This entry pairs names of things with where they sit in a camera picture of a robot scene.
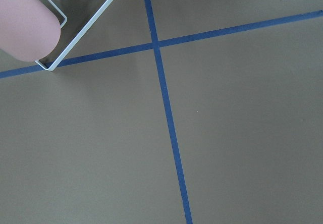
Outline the pink cylinder cup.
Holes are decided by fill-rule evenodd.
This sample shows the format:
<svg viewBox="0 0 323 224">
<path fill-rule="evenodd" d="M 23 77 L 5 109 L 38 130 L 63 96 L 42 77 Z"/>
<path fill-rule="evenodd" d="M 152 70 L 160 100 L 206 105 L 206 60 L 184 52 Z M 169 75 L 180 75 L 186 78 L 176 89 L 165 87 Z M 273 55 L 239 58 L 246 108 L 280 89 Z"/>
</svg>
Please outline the pink cylinder cup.
<svg viewBox="0 0 323 224">
<path fill-rule="evenodd" d="M 49 55 L 60 39 L 59 20 L 39 0 L 1 0 L 1 50 L 31 62 Z"/>
</svg>

